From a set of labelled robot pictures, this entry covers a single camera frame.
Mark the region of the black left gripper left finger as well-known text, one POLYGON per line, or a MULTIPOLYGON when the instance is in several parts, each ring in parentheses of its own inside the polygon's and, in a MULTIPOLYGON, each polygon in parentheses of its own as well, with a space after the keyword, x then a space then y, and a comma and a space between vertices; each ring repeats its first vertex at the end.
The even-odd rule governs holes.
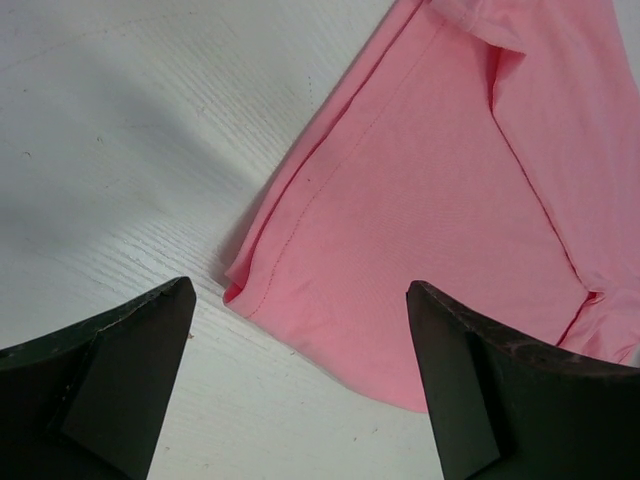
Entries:
POLYGON ((146 478, 195 305, 178 277, 2 349, 2 478, 146 478))

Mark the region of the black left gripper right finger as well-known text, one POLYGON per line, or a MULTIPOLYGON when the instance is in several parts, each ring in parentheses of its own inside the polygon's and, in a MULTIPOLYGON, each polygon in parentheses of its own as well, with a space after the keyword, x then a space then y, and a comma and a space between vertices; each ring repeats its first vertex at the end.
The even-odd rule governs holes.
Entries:
POLYGON ((447 479, 635 479, 639 371, 574 354, 415 281, 408 316, 447 479))

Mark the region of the pink t-shirt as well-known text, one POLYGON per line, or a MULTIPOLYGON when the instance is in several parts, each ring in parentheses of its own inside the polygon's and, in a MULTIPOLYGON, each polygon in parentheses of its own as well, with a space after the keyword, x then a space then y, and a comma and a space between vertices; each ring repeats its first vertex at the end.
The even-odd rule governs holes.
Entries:
POLYGON ((348 388, 426 401, 426 281, 563 349, 639 355, 639 93, 609 1, 399 1, 300 138, 228 308, 348 388))

